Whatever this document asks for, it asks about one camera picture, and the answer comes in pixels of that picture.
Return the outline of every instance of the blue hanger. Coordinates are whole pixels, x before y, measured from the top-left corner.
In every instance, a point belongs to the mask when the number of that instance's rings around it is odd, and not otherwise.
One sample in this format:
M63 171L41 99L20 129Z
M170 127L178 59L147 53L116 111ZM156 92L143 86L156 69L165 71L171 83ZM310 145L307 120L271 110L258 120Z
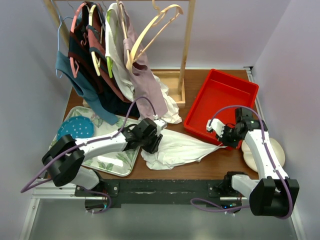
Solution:
M73 17L66 16L65 18L62 18L62 16L59 14L59 10L57 9L56 4L53 2L53 0L51 0L51 3L52 3L52 5L54 6L55 11L56 11L56 14L58 14L59 20L60 20L60 26L59 26L58 31L57 31L57 41L58 41L57 51L59 52L59 51L60 51L60 34L59 34L59 32L60 32L60 28L61 28L61 26L62 26L62 22L65 21L66 19L73 19ZM56 69L56 70L55 70L55 75L56 75L57 78L60 79L60 78L62 78L63 73L61 73L61 76L58 76L58 69Z

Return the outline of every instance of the wooden tabletop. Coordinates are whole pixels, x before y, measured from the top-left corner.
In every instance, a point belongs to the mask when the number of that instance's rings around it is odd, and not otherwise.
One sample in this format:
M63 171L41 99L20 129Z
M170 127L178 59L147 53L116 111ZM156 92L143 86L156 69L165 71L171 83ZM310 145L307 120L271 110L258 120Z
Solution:
M222 70L225 73L234 75L238 78L248 80L245 70ZM182 117L182 123L169 124L167 129L179 133L189 134L183 126L183 121L204 83L209 70L185 70L185 108L180 109L179 114ZM64 117L75 106L82 106L83 99L79 97L74 89L70 94ZM105 172L100 172L104 179L223 179L228 171L240 171L247 173L252 179L258 179L258 174L251 170L243 159L243 153L240 149L218 149L204 157L200 162L193 162L182 166L174 167L171 170L151 170L139 154L131 174L126 177L118 177Z

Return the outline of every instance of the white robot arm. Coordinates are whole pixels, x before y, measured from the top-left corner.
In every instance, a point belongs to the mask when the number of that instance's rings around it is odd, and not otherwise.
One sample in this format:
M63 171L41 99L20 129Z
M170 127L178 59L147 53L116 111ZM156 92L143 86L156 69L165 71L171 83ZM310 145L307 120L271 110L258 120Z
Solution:
M293 205L299 192L298 181L290 179L281 167L271 146L267 126L263 121L264 132L262 132L260 122L254 119L252 112L245 108L235 110L235 119L236 125L229 127L214 118L212 121L208 121L206 129L208 132L215 131L216 137L225 146L235 148L239 141L245 140L257 166L259 181L250 179L244 173L228 172L225 180L229 183L226 185L249 199L250 208L254 215L284 216L288 212L288 196L280 177L285 180L288 186Z
M166 127L167 123L163 120L153 121L145 118L133 129L128 126L124 127L121 132L115 131L102 136L76 139L65 135L45 154L42 163L47 165L63 151L79 146L56 160L47 171L57 187L73 183L91 190L100 183L101 178L96 171L81 166L83 161L105 153L135 149L138 146L153 154L158 151L162 139L161 131Z

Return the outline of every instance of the black mounting base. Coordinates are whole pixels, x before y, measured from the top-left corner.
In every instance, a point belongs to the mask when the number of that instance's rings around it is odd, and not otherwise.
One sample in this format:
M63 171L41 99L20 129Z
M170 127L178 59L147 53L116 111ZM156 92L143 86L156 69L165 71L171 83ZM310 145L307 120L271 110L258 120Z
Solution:
M237 197L237 191L221 189L222 180L158 180L158 179L103 179L93 191L106 191L112 198L112 208L122 204L188 205L192 198L202 198L218 205L229 205L220 197ZM76 197L92 197L83 190L75 190ZM241 206L241 202L232 202ZM103 200L86 200L86 209L103 206Z

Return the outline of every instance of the beige cushion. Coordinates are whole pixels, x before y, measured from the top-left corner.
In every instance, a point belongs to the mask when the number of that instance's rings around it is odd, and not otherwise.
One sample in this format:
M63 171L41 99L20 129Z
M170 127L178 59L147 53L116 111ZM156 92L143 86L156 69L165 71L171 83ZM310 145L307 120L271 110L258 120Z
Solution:
M270 138L270 143L271 143L271 146L274 150L276 157L278 158L280 165L283 167L285 165L285 160L286 160L285 152L284 152L283 148L274 138ZM249 149L249 146L247 145L247 143L245 141L242 142L241 149L243 152L243 158L244 158L245 163L253 171L258 172L254 157Z

